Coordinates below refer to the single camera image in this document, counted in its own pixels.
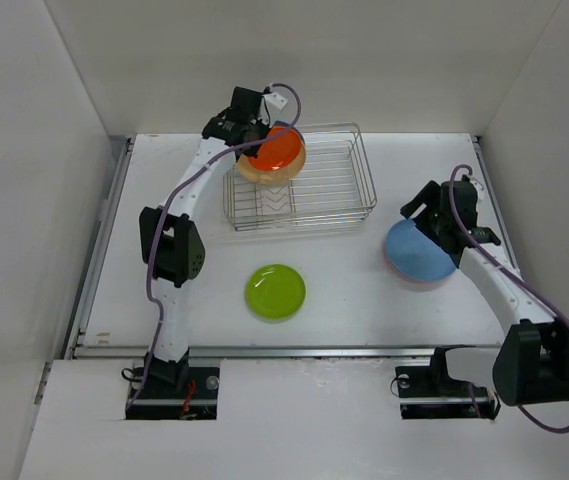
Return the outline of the small orange plate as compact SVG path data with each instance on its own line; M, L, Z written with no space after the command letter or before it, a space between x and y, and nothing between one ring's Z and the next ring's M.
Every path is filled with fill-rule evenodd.
M289 166L300 154L303 140L296 129L286 131L283 125L275 125L268 138L282 134L277 139L260 146L255 157L249 157L249 164L260 171L274 172Z

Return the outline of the pink plate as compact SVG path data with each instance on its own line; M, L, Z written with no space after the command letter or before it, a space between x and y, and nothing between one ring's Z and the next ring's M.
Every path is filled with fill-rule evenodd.
M453 262L434 246L382 243L382 255L389 270L416 291L430 291L446 283L455 273Z

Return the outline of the wire dish rack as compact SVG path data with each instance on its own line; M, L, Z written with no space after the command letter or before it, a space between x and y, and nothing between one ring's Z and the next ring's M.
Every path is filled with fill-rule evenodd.
M301 172L260 185L234 170L223 181L223 211L237 231L348 228L377 204L368 156L354 122L300 128L307 146Z

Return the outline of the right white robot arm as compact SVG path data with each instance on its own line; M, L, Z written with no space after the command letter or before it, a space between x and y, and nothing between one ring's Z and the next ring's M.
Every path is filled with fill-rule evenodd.
M400 210L474 284L505 334L497 352L437 348L429 386L448 394L470 382L509 406L569 401L569 325L520 286L498 235L478 226L477 202L468 178L430 181Z

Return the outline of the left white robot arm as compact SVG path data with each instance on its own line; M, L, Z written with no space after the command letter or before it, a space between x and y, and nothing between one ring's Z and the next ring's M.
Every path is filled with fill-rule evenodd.
M287 99L271 86L262 91L233 90L228 107L204 127L197 150L178 184L157 207L139 215L140 243L147 266L146 295L159 310L153 339L144 357L142 380L165 396L181 394L188 382L188 325L182 299L184 285L197 277L205 247L196 226L196 211L205 195L245 152L255 153Z

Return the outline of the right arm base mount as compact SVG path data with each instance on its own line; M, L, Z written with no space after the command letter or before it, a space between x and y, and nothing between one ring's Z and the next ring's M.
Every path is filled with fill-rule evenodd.
M436 347L427 363L402 362L395 367L389 389L400 400L403 420L480 419L494 421L501 402L488 388L453 379L445 354Z

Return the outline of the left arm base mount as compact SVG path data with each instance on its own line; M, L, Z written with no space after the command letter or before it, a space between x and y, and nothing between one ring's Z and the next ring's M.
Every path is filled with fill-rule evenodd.
M125 401L127 420L216 420L220 388L220 365L195 364L176 385L148 377L142 384L144 367L125 367L120 375L128 384Z

